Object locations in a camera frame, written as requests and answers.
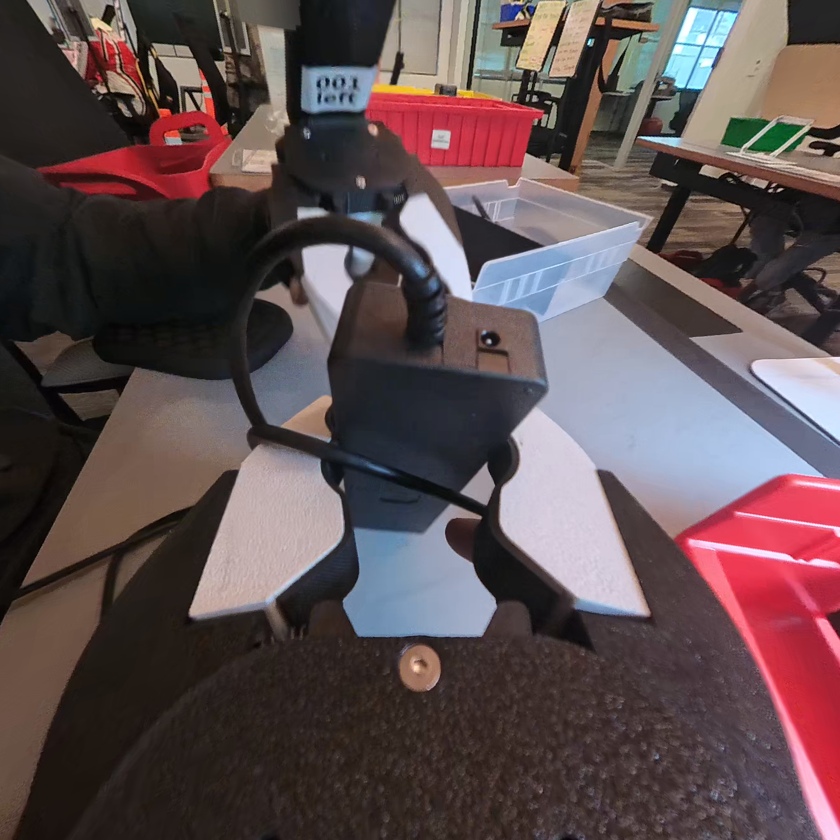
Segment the yellow bin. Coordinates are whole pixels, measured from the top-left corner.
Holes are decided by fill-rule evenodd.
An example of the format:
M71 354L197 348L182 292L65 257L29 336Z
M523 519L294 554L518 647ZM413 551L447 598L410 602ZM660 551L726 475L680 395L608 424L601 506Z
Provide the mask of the yellow bin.
M462 99L481 99L498 102L500 99L490 94L473 91L467 89L457 88L450 85L436 85L435 89L402 86L402 85L386 85L383 83L376 83L373 85L373 93L382 95L399 95L399 96L415 96L415 97L448 97L448 98L462 98Z

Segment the person's right hand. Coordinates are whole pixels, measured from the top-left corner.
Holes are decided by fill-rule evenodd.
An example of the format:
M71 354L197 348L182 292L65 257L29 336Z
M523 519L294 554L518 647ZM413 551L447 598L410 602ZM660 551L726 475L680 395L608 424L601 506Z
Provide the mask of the person's right hand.
M476 533L481 524L477 518L453 518L445 526L444 536L451 550L463 560L473 563Z

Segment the person's left forearm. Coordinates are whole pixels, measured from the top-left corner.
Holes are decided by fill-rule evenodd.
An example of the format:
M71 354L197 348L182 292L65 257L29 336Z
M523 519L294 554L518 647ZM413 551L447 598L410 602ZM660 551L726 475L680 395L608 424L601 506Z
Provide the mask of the person's left forearm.
M57 187L2 157L1 337L80 340L111 324L233 314L269 231L267 190L137 203Z

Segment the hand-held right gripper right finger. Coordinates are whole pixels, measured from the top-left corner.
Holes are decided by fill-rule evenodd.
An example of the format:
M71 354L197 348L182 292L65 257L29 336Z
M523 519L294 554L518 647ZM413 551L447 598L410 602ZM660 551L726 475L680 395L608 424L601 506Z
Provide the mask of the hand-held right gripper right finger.
M533 409L490 457L493 490L471 562L496 602L485 637L588 645L586 615L652 611L591 458Z

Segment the green bin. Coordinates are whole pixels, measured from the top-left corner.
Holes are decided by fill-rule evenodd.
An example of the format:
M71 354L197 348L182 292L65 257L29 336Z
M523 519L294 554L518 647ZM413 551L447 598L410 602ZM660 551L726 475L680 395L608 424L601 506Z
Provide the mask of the green bin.
M759 155L774 158L794 151L813 126L812 119L782 115L772 120L731 118L721 145L732 154Z

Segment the background wooden table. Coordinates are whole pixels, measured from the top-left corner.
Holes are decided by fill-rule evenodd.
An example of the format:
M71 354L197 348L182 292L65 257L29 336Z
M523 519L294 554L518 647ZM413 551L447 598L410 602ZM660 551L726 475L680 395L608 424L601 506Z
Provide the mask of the background wooden table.
M773 164L755 155L740 156L728 147L706 146L681 138L644 136L636 145L655 152L649 174L675 186L660 214L647 250L665 247L690 196L709 196L761 214L785 218L789 206L778 194L746 183L748 179L838 203L838 159L806 153L783 154Z

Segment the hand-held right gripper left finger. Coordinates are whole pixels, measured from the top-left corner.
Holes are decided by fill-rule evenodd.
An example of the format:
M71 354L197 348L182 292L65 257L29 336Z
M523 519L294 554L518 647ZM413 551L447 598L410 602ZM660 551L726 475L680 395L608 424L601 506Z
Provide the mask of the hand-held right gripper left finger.
M187 615L264 613L273 627L305 627L359 574L340 481L320 459L260 441L238 470Z

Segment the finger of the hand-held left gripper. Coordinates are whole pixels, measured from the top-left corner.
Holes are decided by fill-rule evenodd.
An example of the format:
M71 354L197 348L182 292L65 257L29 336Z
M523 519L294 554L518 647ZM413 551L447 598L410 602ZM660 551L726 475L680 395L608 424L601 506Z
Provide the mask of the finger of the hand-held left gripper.
M472 301L473 287L464 247L425 194L409 196L399 216L405 237L421 249L449 293Z
M368 273L368 252L333 243L310 245L302 250L301 263L301 284L309 308L331 342L349 289Z

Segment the clear plastic bin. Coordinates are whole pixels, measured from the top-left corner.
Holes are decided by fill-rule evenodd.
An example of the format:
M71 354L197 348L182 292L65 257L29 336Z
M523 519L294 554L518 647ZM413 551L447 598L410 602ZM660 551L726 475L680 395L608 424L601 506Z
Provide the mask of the clear plastic bin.
M540 322L601 299L649 215L521 178L451 185L453 207L528 237L540 248L486 263L472 298L531 312Z

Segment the red ribbed bin white label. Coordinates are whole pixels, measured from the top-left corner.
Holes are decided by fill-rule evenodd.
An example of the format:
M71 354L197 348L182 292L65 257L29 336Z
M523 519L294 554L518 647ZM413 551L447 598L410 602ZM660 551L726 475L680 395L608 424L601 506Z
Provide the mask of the red ribbed bin white label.
M520 167L543 113L494 98L376 91L366 114L426 166Z

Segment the black divider panel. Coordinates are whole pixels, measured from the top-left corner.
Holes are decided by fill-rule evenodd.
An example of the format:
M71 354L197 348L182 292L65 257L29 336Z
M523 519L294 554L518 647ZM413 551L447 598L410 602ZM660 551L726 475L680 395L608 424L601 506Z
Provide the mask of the black divider panel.
M480 271L486 263L528 253L541 247L528 237L457 206L455 217L473 286L476 285Z

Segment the red plastic bin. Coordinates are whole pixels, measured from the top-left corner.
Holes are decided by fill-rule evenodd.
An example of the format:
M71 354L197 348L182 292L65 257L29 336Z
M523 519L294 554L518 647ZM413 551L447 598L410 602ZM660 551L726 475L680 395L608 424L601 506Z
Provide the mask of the red plastic bin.
M778 476L676 543L748 646L823 838L839 838L839 482Z

